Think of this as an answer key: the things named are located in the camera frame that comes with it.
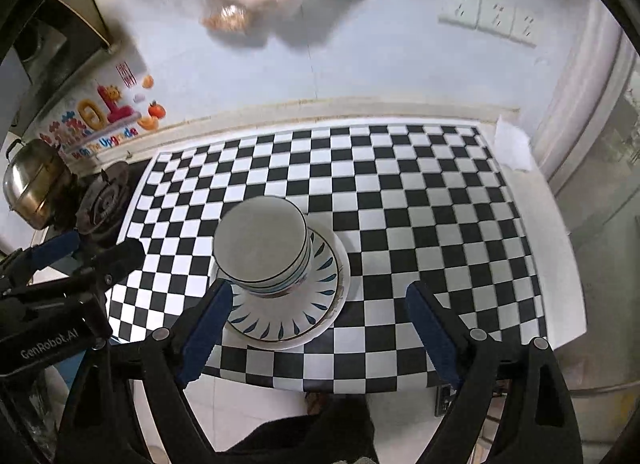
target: white plate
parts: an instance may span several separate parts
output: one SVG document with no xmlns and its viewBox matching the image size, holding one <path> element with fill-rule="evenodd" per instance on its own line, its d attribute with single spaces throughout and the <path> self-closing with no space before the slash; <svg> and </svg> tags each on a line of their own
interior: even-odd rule
<svg viewBox="0 0 640 464">
<path fill-rule="evenodd" d="M 266 350 L 298 347 L 321 335 L 340 314 L 351 284 L 347 251 L 334 232 L 312 218 L 308 225 L 314 232 L 312 268 L 300 287 L 283 297 L 263 298 L 232 285 L 234 308 L 225 328 L 244 343 Z M 215 263 L 211 275 L 224 278 Z"/>
</svg>

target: stove burner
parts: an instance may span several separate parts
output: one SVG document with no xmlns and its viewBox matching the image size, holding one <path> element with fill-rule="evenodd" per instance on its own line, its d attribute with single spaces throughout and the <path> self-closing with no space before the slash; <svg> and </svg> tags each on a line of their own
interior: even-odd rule
<svg viewBox="0 0 640 464">
<path fill-rule="evenodd" d="M 76 214 L 76 227 L 81 235 L 99 245 L 109 244 L 118 234 L 129 202 L 129 165 L 114 163 L 101 171 L 87 189 Z"/>
</svg>

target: black pants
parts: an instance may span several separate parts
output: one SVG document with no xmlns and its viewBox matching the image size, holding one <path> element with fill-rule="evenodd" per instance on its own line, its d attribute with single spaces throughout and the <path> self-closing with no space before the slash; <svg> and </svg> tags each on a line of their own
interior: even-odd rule
<svg viewBox="0 0 640 464">
<path fill-rule="evenodd" d="M 334 397 L 319 415 L 267 422 L 218 455 L 233 463 L 332 464 L 360 457 L 378 462 L 364 396 Z"/>
</svg>

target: stainless steel pot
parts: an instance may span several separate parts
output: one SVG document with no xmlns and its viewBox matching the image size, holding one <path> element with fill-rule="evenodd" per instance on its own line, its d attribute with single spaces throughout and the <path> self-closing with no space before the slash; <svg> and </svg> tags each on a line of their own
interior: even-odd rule
<svg viewBox="0 0 640 464">
<path fill-rule="evenodd" d="M 32 228 L 43 229 L 51 223 L 56 213 L 56 203 L 71 186 L 73 176 L 58 154 L 58 149 L 42 139 L 33 139 L 26 145 L 16 139 L 6 149 L 7 160 L 18 143 L 23 148 L 9 162 L 2 181 L 2 191 L 11 210 Z"/>
</svg>

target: pot handle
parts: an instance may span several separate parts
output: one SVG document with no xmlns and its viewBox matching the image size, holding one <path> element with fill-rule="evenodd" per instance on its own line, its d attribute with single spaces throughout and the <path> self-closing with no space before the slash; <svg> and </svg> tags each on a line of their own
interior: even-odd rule
<svg viewBox="0 0 640 464">
<path fill-rule="evenodd" d="M 9 152 L 11 152 L 18 143 L 20 143 L 21 145 L 24 145 L 24 142 L 20 139 L 20 137 L 18 137 L 18 139 L 16 139 L 13 143 L 11 143 L 9 147 L 6 149 L 5 155 L 6 155 L 7 161 L 9 160 Z"/>
</svg>

